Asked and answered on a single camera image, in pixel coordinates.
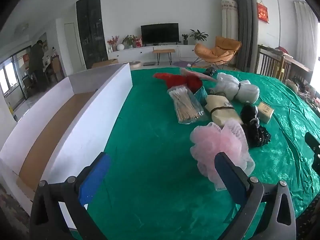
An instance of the person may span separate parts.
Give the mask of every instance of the person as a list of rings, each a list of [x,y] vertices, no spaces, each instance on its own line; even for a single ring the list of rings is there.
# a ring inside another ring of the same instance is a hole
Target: person
[[[37,41],[35,45],[31,47],[29,55],[29,73],[34,73],[37,79],[37,88],[39,91],[46,90],[46,78],[43,72],[42,58],[44,52],[42,50],[43,42]]]

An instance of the gray curtain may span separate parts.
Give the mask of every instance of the gray curtain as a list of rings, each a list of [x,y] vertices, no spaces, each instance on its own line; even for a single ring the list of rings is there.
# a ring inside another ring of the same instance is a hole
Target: gray curtain
[[[236,2],[239,15],[239,41],[242,42],[236,68],[244,72],[253,72],[258,53],[257,0],[236,0]]]

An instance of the black cabinet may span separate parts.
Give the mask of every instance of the black cabinet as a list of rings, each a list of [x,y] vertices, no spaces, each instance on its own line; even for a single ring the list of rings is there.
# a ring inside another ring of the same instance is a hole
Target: black cabinet
[[[81,48],[89,69],[93,63],[108,60],[100,0],[79,0],[76,9]]]

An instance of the dark jacket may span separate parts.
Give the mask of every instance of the dark jacket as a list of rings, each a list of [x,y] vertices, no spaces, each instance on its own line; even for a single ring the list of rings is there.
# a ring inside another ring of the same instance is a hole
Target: dark jacket
[[[42,46],[39,43],[33,45],[29,54],[29,72],[43,69],[43,56]]]

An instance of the purple rug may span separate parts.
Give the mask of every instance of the purple rug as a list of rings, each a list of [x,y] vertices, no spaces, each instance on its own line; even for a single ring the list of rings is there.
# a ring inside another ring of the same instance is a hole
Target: purple rug
[[[188,64],[192,65],[193,61],[176,61],[173,62],[172,65],[176,66],[176,67],[187,67]]]

